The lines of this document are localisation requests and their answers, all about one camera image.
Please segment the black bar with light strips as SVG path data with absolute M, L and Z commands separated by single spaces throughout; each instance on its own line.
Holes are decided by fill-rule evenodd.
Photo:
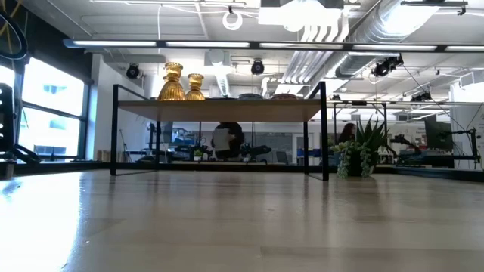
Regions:
M 409 44 L 409 43 L 348 43 L 348 42 L 223 42 L 188 40 L 75 40 L 64 39 L 67 48 L 174 48 L 174 49 L 242 49 L 280 51 L 344 51 L 484 54 L 484 45 L 473 44 Z

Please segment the potted green succulent plant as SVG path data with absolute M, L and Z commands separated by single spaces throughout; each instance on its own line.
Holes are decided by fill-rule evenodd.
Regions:
M 387 129 L 385 123 L 375 123 L 368 120 L 363 125 L 361 120 L 356 123 L 355 140 L 336 144 L 330 149 L 337 161 L 337 175 L 340 178 L 369 177 L 379 159 L 379 149 L 387 144 Z

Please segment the black background monitor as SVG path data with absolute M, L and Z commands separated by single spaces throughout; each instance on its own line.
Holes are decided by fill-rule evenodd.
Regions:
M 450 123 L 438 122 L 436 116 L 430 116 L 424 119 L 424 124 L 428 149 L 452 151 Z

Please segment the wooden shelf riser black frame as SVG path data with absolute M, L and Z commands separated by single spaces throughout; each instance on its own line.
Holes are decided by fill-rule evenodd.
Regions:
M 118 110 L 153 120 L 156 131 L 161 122 L 301 122 L 303 125 L 303 173 L 309 174 L 309 120 L 321 114 L 322 180 L 328 181 L 327 101 L 320 100 L 168 100 L 146 98 L 120 84 L 113 85 L 110 136 L 110 174 L 121 168 L 117 162 Z

